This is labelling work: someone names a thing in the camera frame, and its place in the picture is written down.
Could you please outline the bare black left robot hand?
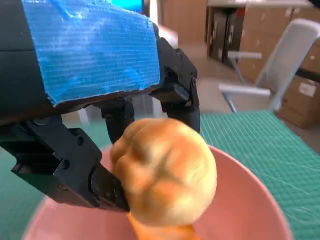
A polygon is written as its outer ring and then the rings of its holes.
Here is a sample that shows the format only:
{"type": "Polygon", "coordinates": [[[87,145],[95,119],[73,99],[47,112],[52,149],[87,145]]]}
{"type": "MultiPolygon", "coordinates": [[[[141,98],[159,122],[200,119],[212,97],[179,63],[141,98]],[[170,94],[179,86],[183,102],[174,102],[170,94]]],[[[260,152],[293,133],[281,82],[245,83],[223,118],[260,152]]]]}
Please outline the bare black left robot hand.
{"type": "Polygon", "coordinates": [[[0,146],[12,172],[54,201],[128,212],[100,149],[62,115],[99,107],[115,142],[134,120],[127,98],[145,93],[199,131],[197,74],[143,14],[106,0],[3,0],[0,146]]]}

